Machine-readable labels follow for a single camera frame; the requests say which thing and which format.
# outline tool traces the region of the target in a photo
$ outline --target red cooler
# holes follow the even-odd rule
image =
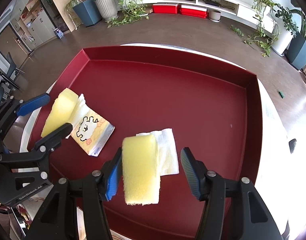
[[[182,4],[181,5],[181,14],[200,17],[200,18],[206,18],[207,17],[207,8],[198,7],[198,6],[194,6],[194,5]]]
[[[153,12],[155,13],[172,13],[176,14],[179,12],[178,3],[156,3],[152,5]]]

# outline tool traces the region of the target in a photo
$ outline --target white plant pot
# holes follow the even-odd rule
[[[272,34],[280,33],[277,41],[272,44],[272,49],[279,55],[283,55],[284,50],[291,42],[293,35],[291,31],[287,31],[281,18],[277,18],[277,24],[274,26]]]
[[[117,18],[117,6],[115,0],[95,0],[99,13],[106,22]]]
[[[210,20],[219,22],[221,18],[221,12],[217,10],[210,10],[209,18]]]

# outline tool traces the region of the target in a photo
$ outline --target striped white pot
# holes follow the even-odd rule
[[[117,18],[117,6],[114,0],[95,0],[95,4],[106,22]]]

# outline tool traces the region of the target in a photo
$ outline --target green leaf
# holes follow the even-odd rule
[[[301,11],[299,9],[292,9],[290,10],[290,13],[297,13],[298,15],[301,15]]]

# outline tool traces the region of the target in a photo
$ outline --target brown floor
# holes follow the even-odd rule
[[[221,57],[256,73],[269,93],[289,139],[296,138],[306,145],[305,76],[275,52],[270,58],[262,57],[258,47],[244,44],[243,39],[230,30],[231,24],[239,27],[245,36],[253,31],[227,18],[214,23],[180,14],[151,14],[149,20],[109,29],[103,21],[92,27],[80,27],[64,38],[54,39],[36,49],[21,67],[26,73],[17,77],[16,83],[21,89],[13,94],[17,99],[26,100],[45,92],[85,47],[136,42],[176,45]],[[5,138],[12,151],[19,150],[27,119],[28,116],[19,118]]]

